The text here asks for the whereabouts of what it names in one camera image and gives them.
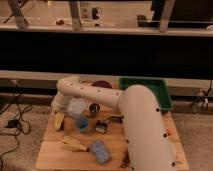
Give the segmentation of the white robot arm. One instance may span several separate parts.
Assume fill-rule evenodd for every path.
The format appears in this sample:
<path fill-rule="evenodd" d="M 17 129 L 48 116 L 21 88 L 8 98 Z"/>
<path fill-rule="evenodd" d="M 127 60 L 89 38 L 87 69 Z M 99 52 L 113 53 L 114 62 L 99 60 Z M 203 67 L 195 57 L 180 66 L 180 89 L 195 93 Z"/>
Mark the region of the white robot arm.
<path fill-rule="evenodd" d="M 125 90 L 83 84 L 78 76 L 58 80 L 53 109 L 65 111 L 73 97 L 108 106 L 123 115 L 130 166 L 133 171 L 177 171 L 176 160 L 154 93 L 143 85 Z"/>

